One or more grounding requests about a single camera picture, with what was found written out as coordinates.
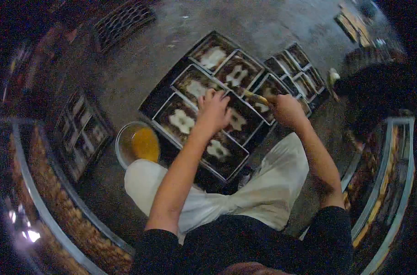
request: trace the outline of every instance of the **metal baking pan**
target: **metal baking pan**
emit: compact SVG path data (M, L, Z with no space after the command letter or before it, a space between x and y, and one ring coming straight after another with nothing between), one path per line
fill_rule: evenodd
M317 96L315 89L313 88L313 84L307 75L304 73L298 74L296 78L294 78L294 83L299 87L300 93L306 99L308 103L314 100Z
M167 124L167 115L171 114L177 106L186 108L186 115L193 117L196 120L197 110L192 106L191 102L179 92L173 93L173 95L165 102L163 107L158 111L157 115L153 118L152 123L163 132L172 143L182 149L188 134L183 134L179 131L177 127L171 127L170 124ZM209 143L208 147L211 147L213 150L217 145L221 143L222 145L227 144L225 150L221 150L220 154L226 153L225 157L222 157L222 161L218 161L215 157L216 153L210 154L207 149L203 153L203 159L201 163L205 165L206 168L215 173L223 181L228 180L238 168L242 166L245 160L248 158L249 153L245 150L237 141L232 137L227 135L224 131L219 132L212 138L212 141Z
M310 64L309 58L297 42L294 42L291 46L289 46L286 52L299 69L303 69Z
M289 75L290 73L290 71L283 67L283 65L278 62L274 56L271 56L269 59L267 59L265 61L265 65L280 78L282 78L284 75Z
M290 91L273 74L266 74L256 89L254 89L253 93L268 97L287 95L290 94ZM266 123L273 124L275 122L274 114L268 106L256 101L252 97L244 97L244 99L265 119Z
M214 76L238 96L250 90L265 68L240 49L226 59L214 72Z
M320 74L318 74L316 69L310 66L304 70L304 73L311 80L311 83L313 85L313 88L315 89L315 92L317 94L321 94L321 92L324 90L324 81L321 78Z
M174 91L181 92L196 107L198 106L198 97L204 96L207 89L228 91L228 88L219 80L212 78L207 72L194 64L189 65L173 80L171 88Z
M263 117L235 93L229 92L228 107L233 110L230 124L224 129L239 144L245 145L263 122Z
M212 33L189 55L189 59L213 74L236 48L228 39Z
M302 105L302 109L305 112L306 117L308 118L312 114L312 111L308 105L308 102L304 99L303 96L299 96L297 101L300 102L300 104Z
M248 157L248 151L224 132L217 133L202 154L203 161L225 180L242 167Z
M289 56L288 51L284 50L274 55L273 57L277 60L281 67L286 69L288 74L292 77L296 76L301 71L301 68L299 68L299 66L296 65L295 61L292 60Z
M299 86L294 83L290 75L285 75L283 78L281 78L281 81L283 84L285 84L286 87L288 87L292 96L297 97L300 94Z
M197 119L197 109L185 96L176 92L153 117L176 142L184 145Z

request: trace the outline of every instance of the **bowl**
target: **bowl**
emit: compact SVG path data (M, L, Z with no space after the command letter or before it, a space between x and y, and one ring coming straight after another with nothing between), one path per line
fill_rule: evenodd
M136 133L146 134L149 137L141 141L141 144L144 144L144 150L142 150L141 156L137 156L134 152L133 138ZM115 140L115 153L117 155L118 162L120 165L127 170L128 166L132 162L140 158L146 158L152 162L158 162L160 156L160 144L158 142L158 137L155 134L155 131L144 122L141 121L132 121L124 125L123 128L118 132L117 138Z

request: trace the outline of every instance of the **metal rack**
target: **metal rack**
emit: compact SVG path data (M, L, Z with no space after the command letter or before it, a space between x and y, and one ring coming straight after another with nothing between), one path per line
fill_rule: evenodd
M413 157L414 118L389 118L387 121L388 121L388 124L392 126L394 125L408 125L409 126L409 133L408 133L408 139L409 139L408 149L409 150L407 151L404 149L404 147L402 147L402 150L404 150L406 154L406 155L403 155L403 159L407 166L406 174L405 174L405 185L403 187L402 195L399 200L399 206L398 206L396 213L394 214L394 217L388 217L389 219L392 218L392 224L386 234L386 237L382 241L382 244L380 248L378 249L378 251L376 252L375 256L369 262L367 267L365 267L364 271L362 272L363 275L371 274L372 272L377 270L378 267L380 267L380 265L386 258L388 252L390 251L390 246L392 245L398 233L398 230L401 227L403 216L404 216L406 207L409 203L410 194L412 192L412 187L413 187L413 179L414 179L414 172L415 172L414 157Z
M39 213L39 216L43 222L50 228L52 234L56 237L60 244L69 252L69 254L82 266L92 274L103 274L106 273L102 271L94 262L88 259L80 249L73 244L73 242L68 238L68 236L63 232L60 226L52 217L50 211L46 207L44 201L42 200L39 192L34 184L34 180L31 177L31 173L28 169L28 164L25 159L24 150L21 144L21 133L19 129L19 124L13 123L13 135L14 143L16 146L16 154L20 163L21 173L24 179L24 183L27 187L27 190L30 193L30 196L33 200L33 203Z
M82 213L88 218L88 220L95 225L95 227L104 234L108 239L110 239L114 244L119 246L124 251L128 252L130 255L135 255L135 249L128 245L124 240L118 237L114 232L112 232L104 223L102 223L97 216L85 205L84 201L79 197L76 190L70 184L68 179L66 178L65 174L59 163L52 152L49 142L46 139L46 135L42 127L39 127L39 133L41 135L43 144L45 146L46 157L48 159L49 165L53 168L54 173L57 175L61 186L67 192L68 196L72 199L72 201L76 204L76 206L82 211Z

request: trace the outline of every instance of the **baking tray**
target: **baking tray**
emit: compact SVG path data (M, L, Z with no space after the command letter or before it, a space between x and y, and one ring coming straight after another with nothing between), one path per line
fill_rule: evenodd
M190 118L194 118L196 121L197 109L191 104L188 98L179 92L175 92L164 103L161 109L158 110L157 114L153 117L152 123L155 124L157 129L159 129L162 134L165 134L169 140L171 140L172 143L178 147L178 149L182 149L186 139L188 138L188 134L183 134L177 127L167 124L167 119L169 118L168 116L173 115L172 113L176 107L185 108L185 114ZM211 149L214 150L216 145L219 145L219 141L223 142L223 144L228 144L228 152L223 151L226 153L226 156L222 157L221 162L216 161L216 157L209 153ZM249 152L244 149L244 147L242 147L236 140L227 135L224 131L221 131L209 142L206 151L204 151L202 155L201 163L205 166L205 168L211 170L212 173L218 176L219 179L227 181L240 167L242 167L248 157Z
M261 64L237 49L219 66L214 76L238 96L242 96L243 90L250 90L264 71Z
M287 95L290 94L290 91L273 74L266 74L260 84L254 89L253 93L267 97ZM266 123L273 124L275 122L274 114L268 106L256 101L252 97L244 97L244 99L265 119Z
M294 83L294 80L290 75L285 75L280 81L288 88L292 96L298 97L300 95L300 88Z
M308 103L312 102L317 96L313 84L307 75L299 73L294 79L294 83L299 87L299 91Z
M248 102L229 92L228 107L233 110L230 124L224 129L239 144L245 145L261 127L264 118Z
M304 99L303 96L299 96L297 99L298 102L300 102L300 104L302 105L302 109L305 112L305 116L308 118L310 117L310 115L312 114L311 108L308 105L308 102L306 101L306 99Z
M324 90L325 85L323 79L321 78L320 74L318 74L316 69L312 66L309 66L304 70L304 73L311 80L315 92L317 94L321 94L321 92Z
M195 64L189 65L171 84L174 91L181 92L190 101L198 106L198 97L205 96L207 89L213 88L216 91L229 89L219 80L212 78L203 69Z
M171 138L180 145L184 145L190 135L191 129L195 125L197 115L197 110L192 103L185 96L181 96L179 92L176 92L165 102L163 107L153 117L153 120Z
M222 36L216 31L208 33L206 36L204 36L198 42L196 42L195 45L192 48L190 48L189 51L170 68L167 74L161 79L161 81L156 85L156 87L144 99L139 108L141 115L145 117L146 121L155 129L158 135L161 146L161 158L168 160L168 162L165 164L166 167L167 165L170 165L173 162L173 159L179 153L179 148L181 148L181 145L177 143L175 140L173 140L170 136L165 134L162 130L162 127L152 119L157 114L159 109L164 105L164 103L172 96L172 94L177 92L177 89L174 86L171 87L172 82L176 80L179 77L179 75L182 74L183 71L186 70L186 68L188 68L190 65L194 65L197 69L204 71L206 73L205 75L212 75L211 77L214 78L213 75L215 75L216 72L211 73L211 71L209 70L200 68L199 65L194 62L194 58L191 57L191 54L196 52L196 49L200 47L201 44L205 43L210 36L213 35L223 37L236 49L241 48L239 45L232 42L231 39ZM256 63L261 68L263 68L262 72L264 72L265 66L263 64L260 64L259 62ZM250 83L250 85L247 86L248 90L254 90L255 86L257 86L257 84L260 83L264 75L265 74L262 73L260 74L260 76L256 76L254 82L252 84ZM257 128L257 130L255 130L255 132L251 135L251 137L249 137L248 140L245 140L244 143L240 143L242 144L244 149L249 153L253 152L255 148L259 146L261 142L263 142L263 140L271 130L271 126L265 123L263 119L261 120L261 122L262 123ZM242 167L244 167L244 165L246 165L246 161L243 162L242 165L234 172L234 174L226 180L224 177L214 173L205 162L200 162L200 167L198 168L198 171L196 173L198 176L195 177L195 183L200 185L204 190L210 190L211 192L219 192L228 184L236 182L237 177L240 174L240 171Z
M286 54L299 69L303 69L310 64L309 58L297 42L286 49Z
M265 65L280 78L290 73L274 56L267 59Z
M287 73L292 77L296 76L301 71L301 68L296 65L295 61L291 59L286 50L274 55L273 58L275 58L279 65L286 69Z
M248 159L249 152L223 131L217 133L202 154L202 161L228 180Z
M231 57L235 49L234 43L218 33L213 33L189 55L189 59L210 74L214 74L222 63Z

